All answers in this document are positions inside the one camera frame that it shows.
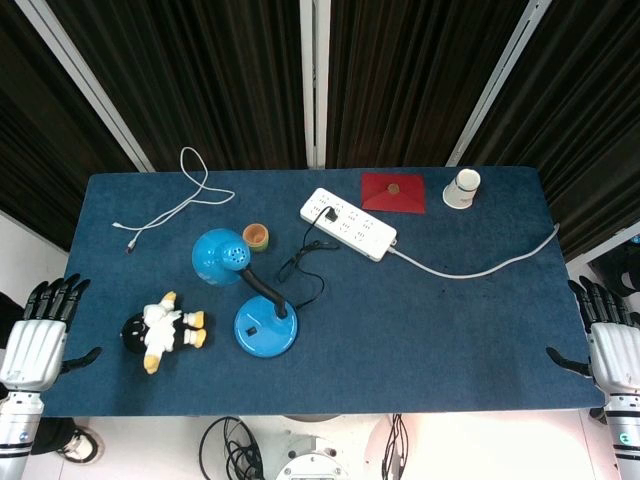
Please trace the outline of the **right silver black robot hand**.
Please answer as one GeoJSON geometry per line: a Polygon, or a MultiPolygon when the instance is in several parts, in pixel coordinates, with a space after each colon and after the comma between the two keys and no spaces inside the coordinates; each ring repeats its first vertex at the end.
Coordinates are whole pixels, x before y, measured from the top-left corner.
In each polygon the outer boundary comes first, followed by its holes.
{"type": "Polygon", "coordinates": [[[559,367],[591,378],[607,395],[639,393],[639,314],[616,293],[581,276],[570,280],[582,319],[589,361],[572,361],[548,346],[546,353],[559,367]]]}

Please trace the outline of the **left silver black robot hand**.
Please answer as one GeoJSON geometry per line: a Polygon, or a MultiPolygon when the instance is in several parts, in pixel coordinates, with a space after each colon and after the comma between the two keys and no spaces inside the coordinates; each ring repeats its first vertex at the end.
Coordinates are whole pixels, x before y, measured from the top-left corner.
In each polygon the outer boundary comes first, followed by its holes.
{"type": "Polygon", "coordinates": [[[78,274],[43,281],[29,295],[22,317],[12,326],[1,365],[1,384],[10,392],[41,393],[62,374],[85,368],[102,353],[65,359],[64,352],[78,304],[89,287],[78,274]]]}

